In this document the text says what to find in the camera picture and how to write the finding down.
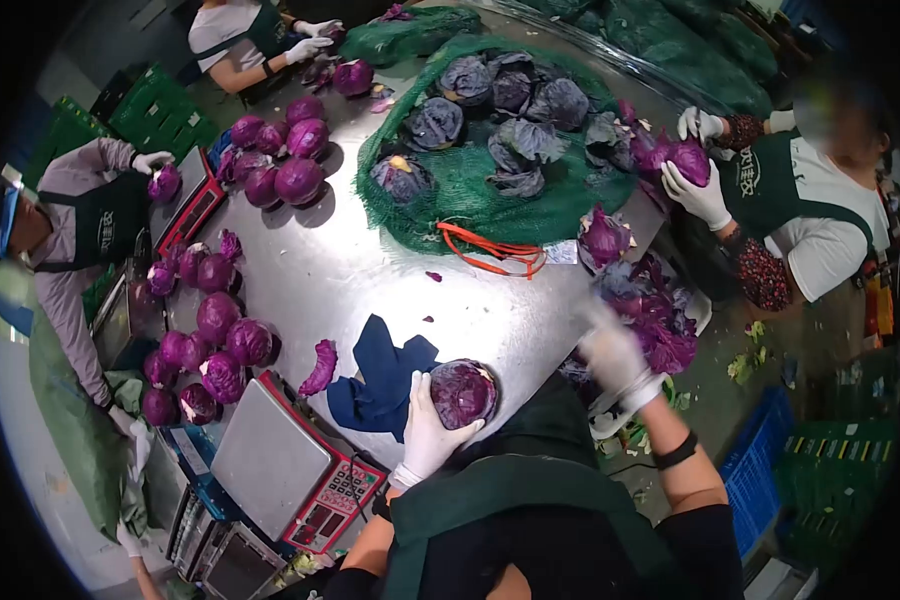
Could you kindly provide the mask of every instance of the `orange drawstring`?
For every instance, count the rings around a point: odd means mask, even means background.
[[[543,265],[547,262],[547,254],[543,251],[543,248],[539,246],[532,246],[530,244],[497,244],[486,237],[481,237],[476,233],[467,231],[466,229],[458,227],[456,224],[450,224],[449,222],[438,222],[436,228],[438,230],[443,230],[443,241],[447,243],[447,246],[450,247],[450,250],[452,250],[455,255],[474,267],[490,271],[497,275],[527,278],[529,281],[534,278],[534,273],[542,269]],[[516,260],[522,262],[527,268],[527,271],[510,272],[509,270],[501,269],[500,267],[486,263],[483,260],[478,260],[471,256],[464,256],[464,254],[457,249],[457,246],[454,245],[451,236],[455,236],[467,244],[478,246],[500,260]]]

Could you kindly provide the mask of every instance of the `white glove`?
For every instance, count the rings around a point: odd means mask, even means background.
[[[459,429],[445,428],[430,398],[430,373],[415,370],[409,384],[407,426],[403,429],[403,461],[390,474],[390,485],[407,491],[433,475],[485,423],[478,418]]]
[[[662,393],[665,375],[650,370],[636,333],[600,298],[588,297],[581,312],[592,328],[577,344],[587,368],[624,410],[636,413]]]
[[[326,36],[333,27],[344,29],[344,21],[332,19],[330,21],[323,21],[322,23],[308,23],[306,21],[297,21],[293,23],[293,30],[298,34],[310,36],[311,38],[321,38]]]
[[[140,549],[140,539],[127,531],[127,525],[122,520],[117,521],[117,542],[126,550],[126,555],[130,558],[140,558],[142,552]]]
[[[333,45],[333,40],[329,37],[309,37],[296,42],[292,48],[283,53],[283,58],[287,60],[287,65],[300,63],[307,59],[312,59],[321,53],[321,48]]]
[[[720,117],[703,112],[696,106],[690,106],[684,110],[680,118],[676,119],[676,134],[680,139],[686,139],[688,133],[701,142],[709,138],[720,138],[724,134],[724,121]]]
[[[724,193],[720,191],[720,172],[717,163],[710,159],[710,180],[706,187],[697,187],[668,160],[660,165],[663,172],[663,189],[684,209],[706,221],[711,232],[719,232],[731,222],[731,213],[724,204]]]
[[[137,154],[137,157],[133,159],[133,164],[130,166],[144,175],[152,175],[154,174],[153,165],[156,164],[162,167],[168,162],[174,162],[173,154],[168,151],[155,151],[152,154]]]

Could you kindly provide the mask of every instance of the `stainless steel table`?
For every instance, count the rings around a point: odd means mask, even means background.
[[[484,0],[482,4],[492,3]],[[489,33],[526,41],[530,52],[546,47],[590,66],[615,95],[632,101],[638,113],[656,126],[672,130],[680,109],[689,102],[686,97],[671,100],[673,92],[664,82],[660,88],[668,90],[667,96],[635,78],[633,69],[613,66],[570,43],[571,37],[562,37],[558,30],[548,31],[563,24],[543,20],[532,26],[511,14],[482,8],[480,17]],[[402,94],[413,85],[421,66],[422,58],[407,60],[379,70],[375,81]],[[291,83],[255,106],[253,113],[269,121],[282,119],[288,102],[303,93],[299,84]],[[367,214],[352,181],[357,151],[387,115],[371,114],[369,99],[348,101],[332,91],[320,97],[334,144],[323,162],[332,188],[327,195],[305,210],[282,205],[261,212],[247,202],[242,190],[231,192],[202,237],[216,249],[223,228],[240,236],[245,255],[245,262],[238,265],[243,275],[240,297],[249,315],[273,323],[279,331],[283,350],[274,368],[291,386],[296,388],[310,374],[316,360],[314,344],[324,338],[336,342],[336,376],[352,377],[357,365],[351,350],[367,318],[375,313],[386,321],[397,346],[422,334],[439,348],[437,360],[467,357],[492,367],[499,376],[502,400],[498,413],[478,436],[486,438],[528,401],[573,350],[585,326],[573,317],[572,307],[586,293],[590,277],[582,265],[547,265],[532,281],[504,277],[471,268],[453,254],[412,252],[385,230],[368,229]],[[663,216],[639,191],[623,213],[638,243],[627,256],[633,260],[647,249]],[[432,281],[425,271],[440,273],[443,282]],[[193,290],[177,293],[168,305],[175,329],[195,328],[200,299]],[[428,316],[433,322],[423,320]],[[325,392],[309,402],[333,423]],[[224,418],[217,429],[226,424]],[[390,434],[352,430],[341,430],[341,434],[390,469],[402,457],[402,446]]]

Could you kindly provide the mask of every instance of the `apron logo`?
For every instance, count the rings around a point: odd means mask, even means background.
[[[740,186],[740,196],[753,196],[759,183],[760,159],[754,154],[754,150],[747,146],[740,150],[740,160],[737,162],[737,186]]]
[[[110,250],[110,242],[113,241],[113,211],[106,210],[99,218],[99,227],[96,230],[96,245],[100,253],[106,254]]]

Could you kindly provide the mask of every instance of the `blue plastic crate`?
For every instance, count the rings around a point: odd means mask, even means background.
[[[793,428],[794,413],[786,388],[768,387],[720,466],[741,558],[780,510],[773,466]]]

